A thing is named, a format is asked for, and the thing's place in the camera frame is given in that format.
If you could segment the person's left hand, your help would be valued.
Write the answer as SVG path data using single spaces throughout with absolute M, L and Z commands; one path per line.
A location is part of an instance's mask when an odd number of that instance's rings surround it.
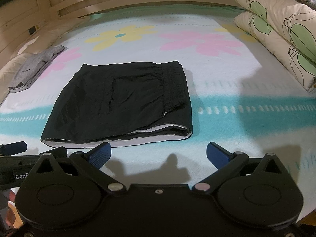
M 16 198 L 16 194 L 12 190 L 10 190 L 8 200 L 11 203 L 15 203 L 15 198 Z M 16 218 L 16 209 L 13 209 L 13 206 L 11 205 L 10 202 L 8 203 L 8 210 L 5 216 L 5 222 L 8 225 L 8 227 L 10 227 L 11 229 L 17 229 L 19 228 L 19 226 L 18 226 L 18 221 Z

